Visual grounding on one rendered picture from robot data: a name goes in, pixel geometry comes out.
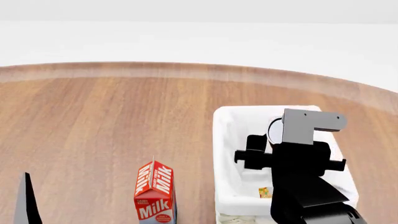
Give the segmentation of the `red white milk carton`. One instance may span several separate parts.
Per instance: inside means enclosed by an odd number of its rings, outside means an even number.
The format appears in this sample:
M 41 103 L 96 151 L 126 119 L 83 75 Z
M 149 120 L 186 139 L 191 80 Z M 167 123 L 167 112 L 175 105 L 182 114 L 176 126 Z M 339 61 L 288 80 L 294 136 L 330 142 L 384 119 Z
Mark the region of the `red white milk carton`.
M 156 160 L 137 173 L 134 204 L 139 224 L 177 224 L 174 171 Z

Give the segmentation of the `white rectangular basket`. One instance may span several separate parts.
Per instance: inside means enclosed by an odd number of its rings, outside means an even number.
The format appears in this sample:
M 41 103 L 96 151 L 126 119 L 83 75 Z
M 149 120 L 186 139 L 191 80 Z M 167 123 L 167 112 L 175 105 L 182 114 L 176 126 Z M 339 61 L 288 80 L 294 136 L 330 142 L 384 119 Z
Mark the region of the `white rectangular basket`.
M 234 162 L 234 153 L 246 149 L 250 135 L 267 135 L 269 123 L 284 110 L 321 111 L 316 106 L 225 106 L 213 115 L 213 163 L 217 224 L 277 224 L 271 217 L 271 198 L 260 198 L 259 188 L 272 186 L 271 168 L 245 169 L 244 161 Z M 342 153 L 333 132 L 315 131 L 313 141 L 329 144 L 330 160 L 341 161 Z M 325 171 L 322 179 L 337 188 L 356 209 L 358 192 L 345 165 L 344 171 Z

